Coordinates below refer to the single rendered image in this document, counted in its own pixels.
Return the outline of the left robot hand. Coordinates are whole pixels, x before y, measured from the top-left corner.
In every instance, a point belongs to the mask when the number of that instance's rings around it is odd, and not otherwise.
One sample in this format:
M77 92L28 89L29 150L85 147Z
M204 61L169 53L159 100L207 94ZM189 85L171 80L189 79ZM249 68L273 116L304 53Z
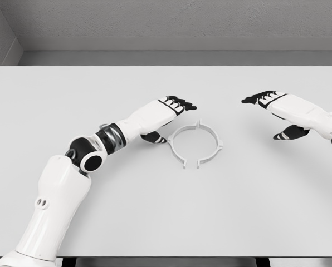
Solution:
M157 131L172 122L181 113L196 110L197 107L177 96L166 96L154 100L131 115L131 120L139 127L140 137L153 144L167 143Z

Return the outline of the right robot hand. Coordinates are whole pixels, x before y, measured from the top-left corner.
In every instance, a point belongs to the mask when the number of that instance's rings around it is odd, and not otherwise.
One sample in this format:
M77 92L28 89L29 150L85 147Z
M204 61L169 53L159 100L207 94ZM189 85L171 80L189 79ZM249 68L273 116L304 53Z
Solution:
M292 94L279 91L264 91L246 97L242 103L259 105L274 116L291 123L274 140L295 140L315 130L325 139L331 139L332 132L328 124L327 112L319 106Z

